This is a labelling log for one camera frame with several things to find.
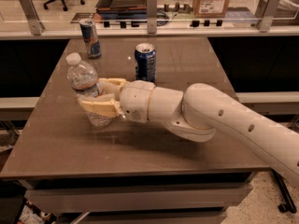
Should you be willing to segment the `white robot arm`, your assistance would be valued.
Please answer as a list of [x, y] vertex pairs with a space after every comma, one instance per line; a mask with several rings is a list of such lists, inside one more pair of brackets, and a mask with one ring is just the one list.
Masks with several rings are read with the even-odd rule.
[[147, 81], [101, 78], [104, 95], [80, 97], [86, 111], [105, 117], [124, 115], [139, 123], [158, 122], [170, 133], [206, 142], [216, 131], [238, 139], [272, 169], [299, 186], [299, 133], [240, 104], [218, 89], [195, 83], [186, 91]]

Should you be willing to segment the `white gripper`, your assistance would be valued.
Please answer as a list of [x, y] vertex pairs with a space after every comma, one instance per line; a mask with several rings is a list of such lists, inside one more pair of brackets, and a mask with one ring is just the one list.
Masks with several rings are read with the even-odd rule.
[[108, 118], [116, 118], [123, 111], [130, 121], [148, 121], [150, 96], [155, 88], [153, 83], [142, 80], [128, 83], [124, 78], [100, 78], [99, 84], [104, 95], [78, 98], [79, 105], [85, 111]]

